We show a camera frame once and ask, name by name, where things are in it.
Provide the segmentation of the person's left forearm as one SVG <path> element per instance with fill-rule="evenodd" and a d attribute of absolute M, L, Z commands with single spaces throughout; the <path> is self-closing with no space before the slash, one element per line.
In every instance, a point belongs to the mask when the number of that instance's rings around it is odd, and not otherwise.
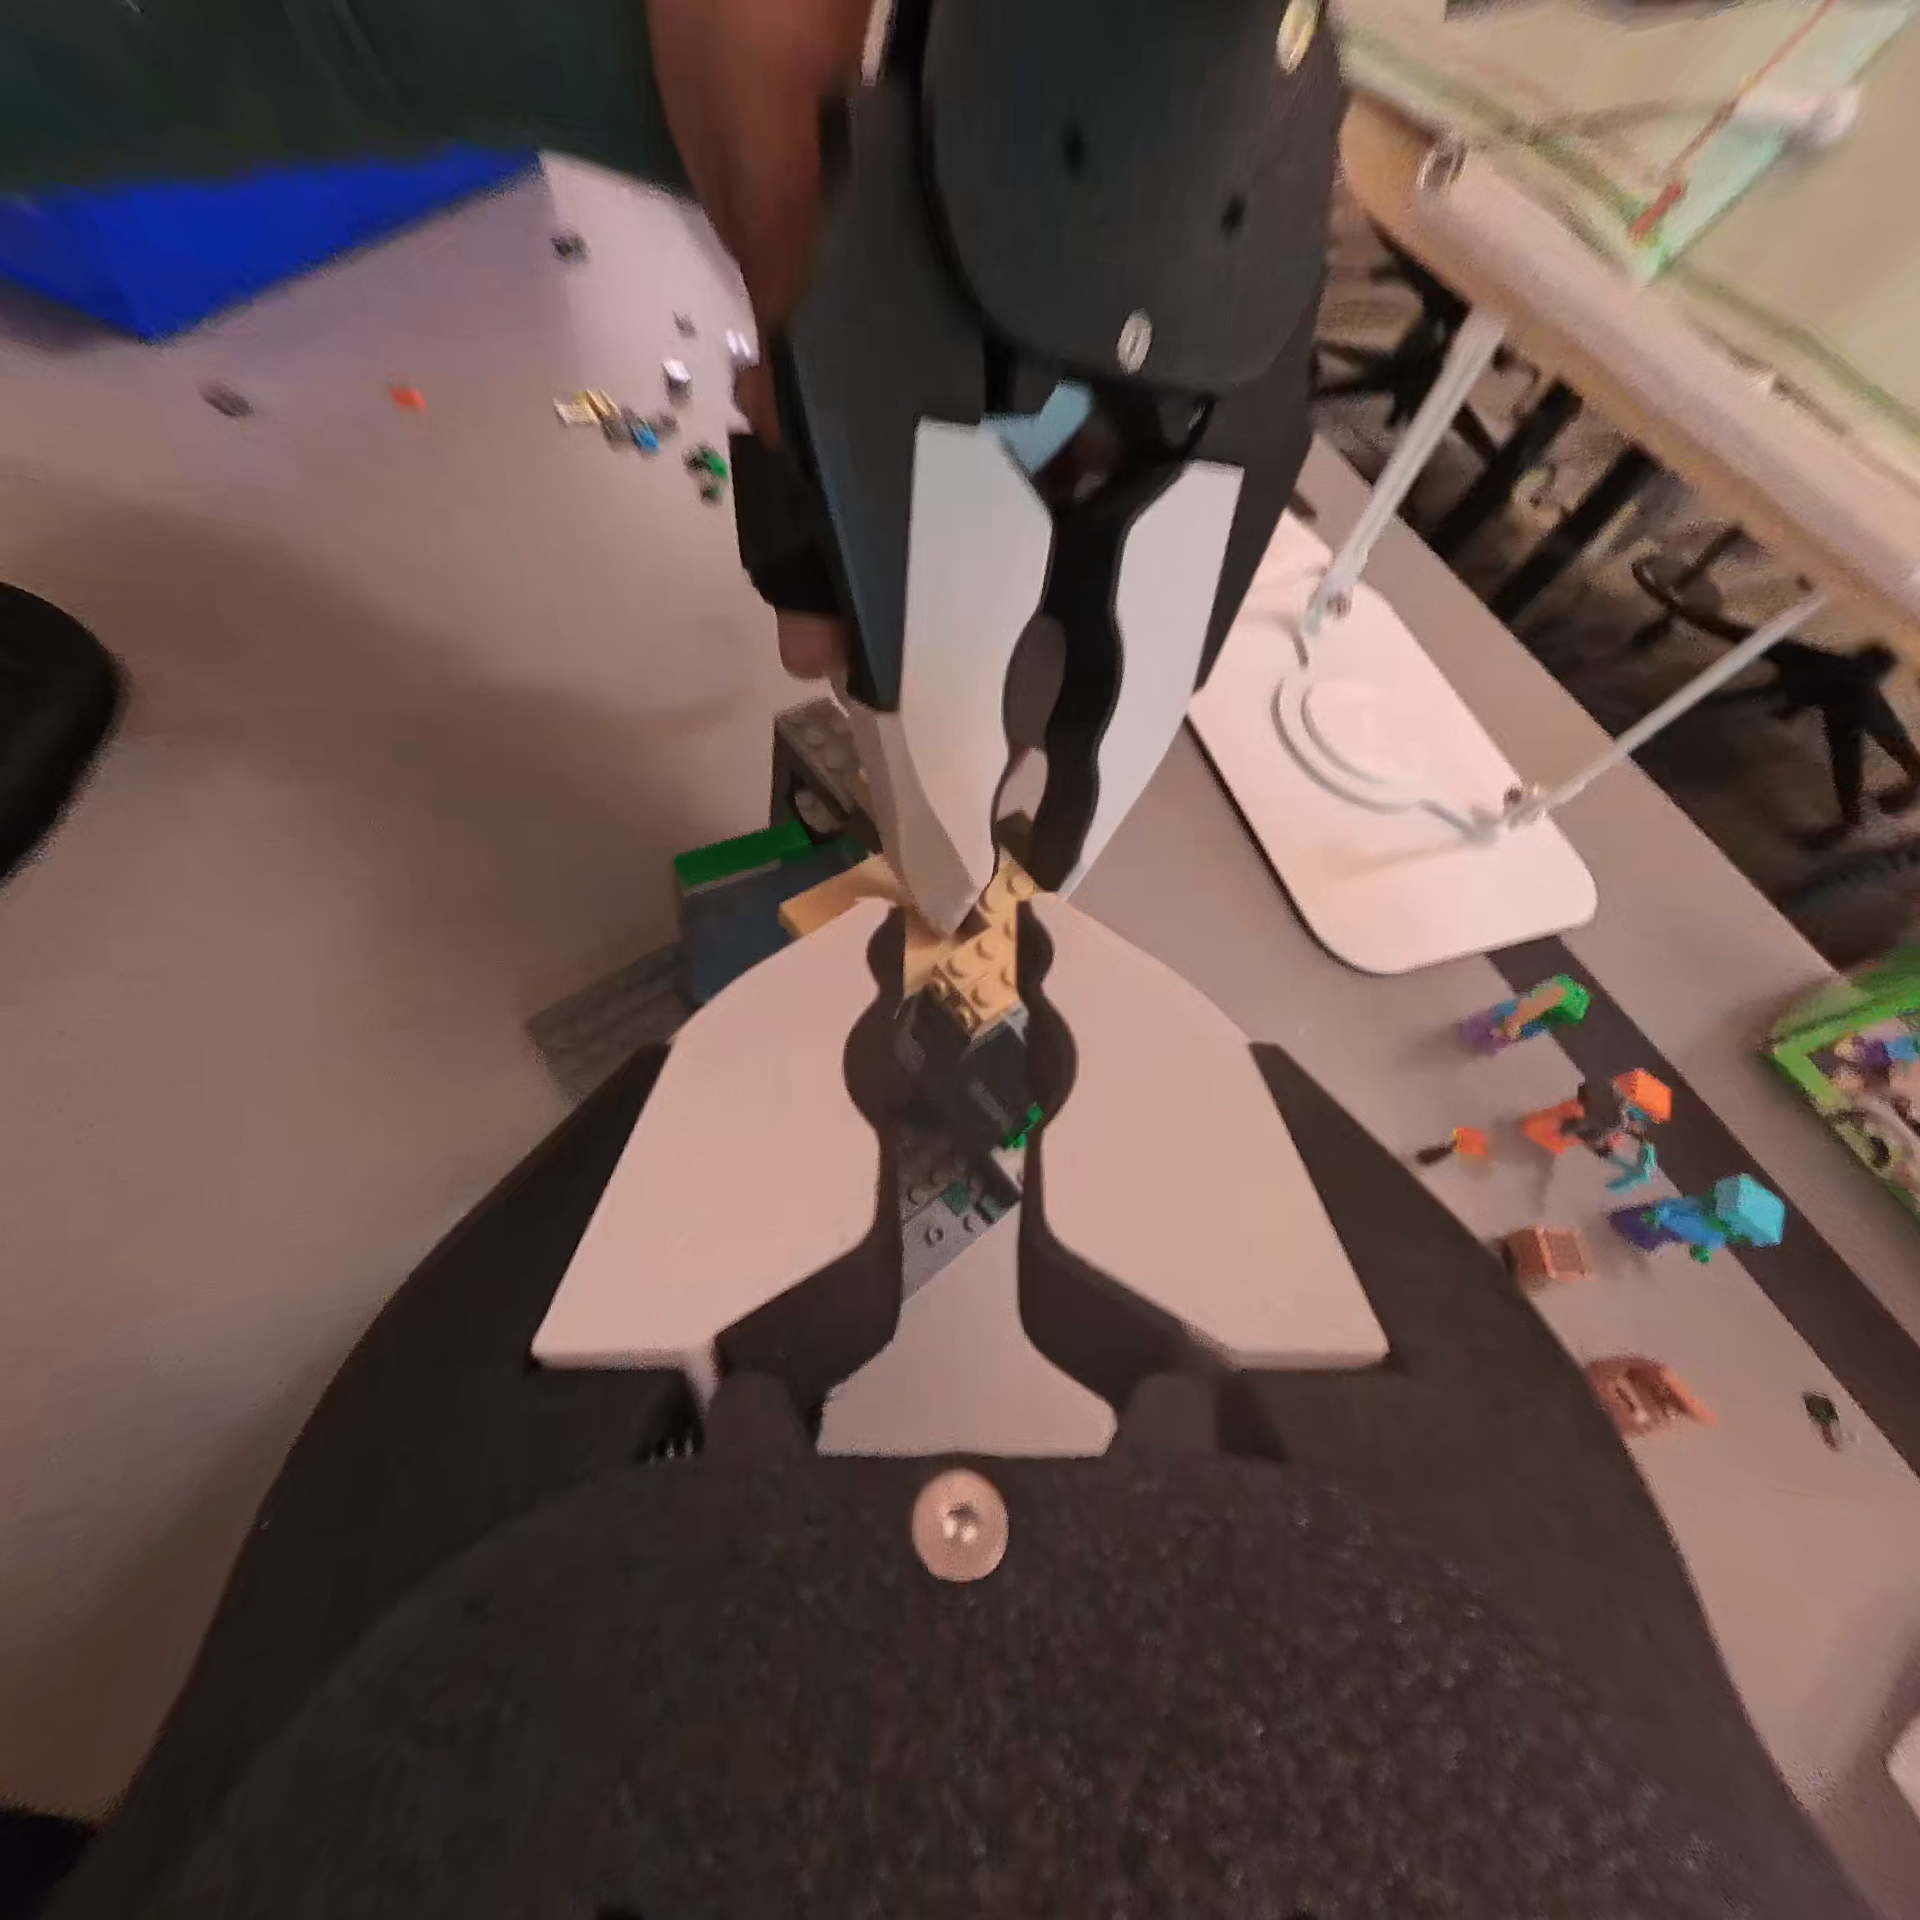
<path fill-rule="evenodd" d="M 647 1 L 665 123 L 752 308 L 779 320 L 822 219 L 822 120 L 859 85 L 877 1 Z"/>

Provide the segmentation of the brown angular brick piece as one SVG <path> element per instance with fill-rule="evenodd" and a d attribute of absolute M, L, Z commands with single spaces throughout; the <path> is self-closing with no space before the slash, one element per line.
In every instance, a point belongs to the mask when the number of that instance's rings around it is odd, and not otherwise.
<path fill-rule="evenodd" d="M 1624 1443 L 1673 1427 L 1716 1427 L 1712 1408 L 1662 1359 L 1636 1353 L 1605 1355 L 1585 1359 L 1582 1373 Z"/>

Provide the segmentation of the black and orange toy figure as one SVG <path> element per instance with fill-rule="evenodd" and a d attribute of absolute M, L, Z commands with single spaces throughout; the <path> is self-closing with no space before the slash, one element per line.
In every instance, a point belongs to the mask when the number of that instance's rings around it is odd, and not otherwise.
<path fill-rule="evenodd" d="M 1520 1136 L 1552 1156 L 1585 1149 L 1613 1169 L 1606 1189 L 1631 1192 L 1660 1173 L 1653 1134 L 1673 1112 L 1673 1089 L 1653 1071 L 1585 1078 L 1576 1092 L 1517 1119 Z"/>

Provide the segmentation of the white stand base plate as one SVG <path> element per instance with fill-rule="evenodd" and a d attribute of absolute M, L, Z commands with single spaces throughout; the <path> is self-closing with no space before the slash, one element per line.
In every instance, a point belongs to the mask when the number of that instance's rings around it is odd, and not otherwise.
<path fill-rule="evenodd" d="M 1189 727 L 1309 934 L 1347 967 L 1401 975 L 1582 927 L 1597 885 L 1555 816 L 1787 639 L 1812 591 L 1703 667 L 1597 756 L 1526 783 L 1423 645 L 1360 575 L 1503 317 L 1472 305 L 1363 512 L 1337 547 L 1286 512 Z"/>

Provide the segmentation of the teal-headed purple toy figure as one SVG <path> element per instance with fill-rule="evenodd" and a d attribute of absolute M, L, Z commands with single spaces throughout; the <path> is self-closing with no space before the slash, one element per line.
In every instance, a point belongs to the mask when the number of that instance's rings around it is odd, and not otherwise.
<path fill-rule="evenodd" d="M 1611 1229 L 1643 1252 L 1679 1245 L 1708 1263 L 1716 1251 L 1769 1251 L 1783 1243 L 1785 1199 L 1757 1180 L 1726 1174 L 1701 1192 L 1667 1195 L 1606 1215 Z"/>

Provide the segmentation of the black swivel chair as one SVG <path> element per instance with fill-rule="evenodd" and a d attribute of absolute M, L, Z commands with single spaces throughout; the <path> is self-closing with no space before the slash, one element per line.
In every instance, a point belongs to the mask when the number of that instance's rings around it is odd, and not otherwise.
<path fill-rule="evenodd" d="M 1636 648 L 1663 639 L 1675 627 L 1740 645 L 1748 629 L 1726 614 L 1720 589 L 1712 580 L 1716 559 L 1732 550 L 1736 531 L 1709 539 L 1691 559 L 1667 553 L 1631 559 L 1630 575 L 1655 605 L 1655 617 L 1633 636 Z M 1864 820 L 1864 748 L 1879 748 L 1902 780 L 1876 791 L 1873 803 L 1885 813 L 1905 813 L 1918 803 L 1918 750 L 1905 724 L 1893 708 L 1885 684 L 1899 659 L 1884 639 L 1867 639 L 1853 652 L 1832 652 L 1811 639 L 1783 638 L 1759 661 L 1763 678 L 1736 678 L 1716 687 L 1705 708 L 1766 708 L 1787 720 L 1812 712 L 1827 742 L 1836 817 L 1803 831 L 1806 852 L 1828 852 Z"/>

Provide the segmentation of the scatter of small toy bricks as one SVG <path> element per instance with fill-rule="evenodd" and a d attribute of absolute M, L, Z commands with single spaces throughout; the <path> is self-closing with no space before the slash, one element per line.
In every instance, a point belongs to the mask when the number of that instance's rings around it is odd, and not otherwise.
<path fill-rule="evenodd" d="M 590 261 L 587 239 L 573 229 L 560 229 L 551 236 L 549 247 L 557 262 L 583 268 Z M 697 327 L 688 312 L 675 312 L 675 328 L 685 340 L 697 337 Z M 724 333 L 727 368 L 739 374 L 755 368 L 760 358 L 755 333 L 732 327 Z M 661 366 L 663 409 L 644 413 L 608 391 L 581 389 L 551 400 L 556 421 L 566 429 L 596 432 L 615 447 L 631 447 L 641 460 L 663 457 L 668 447 L 681 437 L 683 413 L 692 400 L 692 373 L 681 358 L 665 358 Z M 688 473 L 700 500 L 718 507 L 733 487 L 732 455 L 720 446 L 697 438 L 688 441 L 681 452 L 681 465 Z"/>

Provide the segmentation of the person's left hand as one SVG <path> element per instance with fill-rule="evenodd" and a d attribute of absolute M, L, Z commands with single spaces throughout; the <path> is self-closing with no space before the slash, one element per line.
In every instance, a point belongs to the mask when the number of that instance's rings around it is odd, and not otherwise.
<path fill-rule="evenodd" d="M 765 451 L 783 446 L 772 342 L 804 287 L 808 229 L 739 224 L 713 216 L 718 245 L 733 261 L 758 333 L 760 358 L 733 376 L 736 409 Z M 827 680 L 848 665 L 851 627 L 839 614 L 777 611 L 777 652 L 796 680 Z"/>

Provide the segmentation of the long pale table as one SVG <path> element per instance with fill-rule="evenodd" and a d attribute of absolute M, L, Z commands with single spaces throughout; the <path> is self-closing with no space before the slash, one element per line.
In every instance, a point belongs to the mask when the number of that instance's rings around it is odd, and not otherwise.
<path fill-rule="evenodd" d="M 1493 161 L 1438 151 L 1392 105 L 1351 97 L 1342 175 L 1393 245 L 1844 614 L 1915 652 L 1915 478 L 1766 382 L 1679 302 L 1631 286 Z"/>

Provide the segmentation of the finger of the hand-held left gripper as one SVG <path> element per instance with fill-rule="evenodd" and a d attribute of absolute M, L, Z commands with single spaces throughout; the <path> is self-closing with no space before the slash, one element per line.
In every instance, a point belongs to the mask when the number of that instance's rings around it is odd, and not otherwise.
<path fill-rule="evenodd" d="M 916 429 L 895 708 L 856 711 L 879 845 L 919 918 L 956 933 L 996 871 L 1006 678 L 1048 575 L 1051 517 L 984 424 Z"/>
<path fill-rule="evenodd" d="M 1239 465 L 1139 465 L 1057 512 L 1039 611 L 1062 673 L 1028 838 L 1047 893 L 1088 875 L 1184 723 L 1239 494 Z"/>

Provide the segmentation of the green lego instruction booklet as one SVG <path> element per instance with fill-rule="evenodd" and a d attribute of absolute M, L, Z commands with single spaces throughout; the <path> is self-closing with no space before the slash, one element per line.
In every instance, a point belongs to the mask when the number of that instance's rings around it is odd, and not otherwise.
<path fill-rule="evenodd" d="M 1763 1055 L 1918 1215 L 1918 944 L 1787 1006 L 1766 1028 Z"/>

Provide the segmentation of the toy brick build grey baseplate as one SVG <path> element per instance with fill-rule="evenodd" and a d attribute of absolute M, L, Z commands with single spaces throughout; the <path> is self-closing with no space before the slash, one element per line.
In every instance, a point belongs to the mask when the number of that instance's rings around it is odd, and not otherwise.
<path fill-rule="evenodd" d="M 592 1092 L 636 1049 L 671 1040 L 720 989 L 851 904 L 895 897 L 833 699 L 774 716 L 769 822 L 677 854 L 675 872 L 679 936 L 525 1025 L 568 1096 Z M 895 1019 L 895 1055 L 911 1085 L 895 1127 L 905 1297 L 1016 1207 L 1023 1143 L 1039 1119 L 1016 989 L 1016 909 L 1033 893 L 1004 851 L 982 904 L 957 933 L 905 927 Z"/>

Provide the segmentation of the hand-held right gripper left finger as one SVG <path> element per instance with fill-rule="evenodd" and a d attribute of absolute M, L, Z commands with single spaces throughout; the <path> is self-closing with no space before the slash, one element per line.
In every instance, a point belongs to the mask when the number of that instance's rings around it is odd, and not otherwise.
<path fill-rule="evenodd" d="M 900 1233 L 848 1044 L 884 1016 L 859 900 L 724 987 L 669 1041 L 532 1339 L 545 1372 L 851 1377 L 893 1336 Z"/>

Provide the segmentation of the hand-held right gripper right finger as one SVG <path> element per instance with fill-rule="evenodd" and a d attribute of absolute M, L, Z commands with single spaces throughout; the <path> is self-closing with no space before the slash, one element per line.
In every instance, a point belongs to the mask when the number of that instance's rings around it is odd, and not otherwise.
<path fill-rule="evenodd" d="M 1385 1329 L 1236 1021 L 1068 900 L 1028 902 L 1020 934 L 1048 1240 L 1208 1357 L 1381 1361 Z"/>

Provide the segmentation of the blue plastic bin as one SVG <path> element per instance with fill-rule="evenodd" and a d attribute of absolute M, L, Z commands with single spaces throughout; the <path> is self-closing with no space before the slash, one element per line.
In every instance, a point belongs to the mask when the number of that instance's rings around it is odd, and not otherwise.
<path fill-rule="evenodd" d="M 161 342 L 540 169 L 537 151 L 440 147 L 246 175 L 63 188 L 3 204 L 3 284 Z"/>

